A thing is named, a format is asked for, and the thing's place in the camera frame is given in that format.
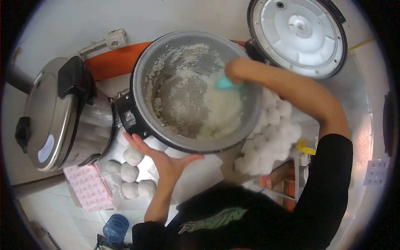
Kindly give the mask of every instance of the rice cooker lid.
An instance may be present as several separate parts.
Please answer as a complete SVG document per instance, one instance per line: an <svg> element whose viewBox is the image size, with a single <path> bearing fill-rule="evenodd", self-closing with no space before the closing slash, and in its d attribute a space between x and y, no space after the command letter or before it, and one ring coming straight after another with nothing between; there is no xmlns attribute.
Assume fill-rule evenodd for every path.
<svg viewBox="0 0 400 250"><path fill-rule="evenodd" d="M58 71L67 61L59 57L48 62L36 77L26 101L23 118L29 118L31 135L25 151L33 165L44 171L54 168L56 160L65 157L60 155L62 141L67 130L72 129L66 125L76 100L72 95L58 97Z"/></svg>
<svg viewBox="0 0 400 250"><path fill-rule="evenodd" d="M64 163L80 111L93 92L92 76L78 56L55 58L40 71L15 133L36 168L51 171Z"/></svg>
<svg viewBox="0 0 400 250"><path fill-rule="evenodd" d="M316 79L331 77L343 66L345 21L329 0L257 0L248 11L260 52L277 66Z"/></svg>

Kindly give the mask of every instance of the green graphic print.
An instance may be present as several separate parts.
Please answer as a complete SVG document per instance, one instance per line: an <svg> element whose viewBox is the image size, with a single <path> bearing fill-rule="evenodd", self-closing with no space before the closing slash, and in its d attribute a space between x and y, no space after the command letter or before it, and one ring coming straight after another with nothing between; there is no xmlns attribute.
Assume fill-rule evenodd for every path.
<svg viewBox="0 0 400 250"><path fill-rule="evenodd" d="M189 221L182 224L180 226L182 229L178 232L178 234L183 232L191 233L203 228L216 229L220 226L228 225L232 220L240 220L247 211L248 209L243 208L226 208L213 217L204 220Z"/></svg>

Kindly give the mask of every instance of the black t-shirt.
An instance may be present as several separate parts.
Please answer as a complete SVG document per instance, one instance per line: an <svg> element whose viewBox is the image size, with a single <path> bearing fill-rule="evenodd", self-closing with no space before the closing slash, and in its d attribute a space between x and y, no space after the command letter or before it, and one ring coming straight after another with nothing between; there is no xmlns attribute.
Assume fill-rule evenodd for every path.
<svg viewBox="0 0 400 250"><path fill-rule="evenodd" d="M292 213L264 194L219 183L180 204L167 227L133 226L133 249L325 249L346 211L352 157L350 140L326 135Z"/></svg>

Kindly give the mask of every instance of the pink printed paper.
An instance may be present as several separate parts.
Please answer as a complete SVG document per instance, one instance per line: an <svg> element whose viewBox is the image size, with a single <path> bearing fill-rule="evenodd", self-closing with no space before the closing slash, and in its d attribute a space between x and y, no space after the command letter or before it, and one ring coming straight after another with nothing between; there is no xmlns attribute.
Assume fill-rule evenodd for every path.
<svg viewBox="0 0 400 250"><path fill-rule="evenodd" d="M82 167L64 168L64 174L85 212L96 212L113 207L112 195L101 178L97 162Z"/></svg>

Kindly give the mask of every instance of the blue water jug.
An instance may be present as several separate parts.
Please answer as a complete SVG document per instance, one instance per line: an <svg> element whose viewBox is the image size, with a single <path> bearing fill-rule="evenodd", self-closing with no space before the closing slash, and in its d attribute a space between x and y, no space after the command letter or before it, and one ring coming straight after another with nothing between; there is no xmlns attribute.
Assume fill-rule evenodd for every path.
<svg viewBox="0 0 400 250"><path fill-rule="evenodd" d="M129 228L128 219L122 214L113 214L103 227L107 243L122 243Z"/></svg>

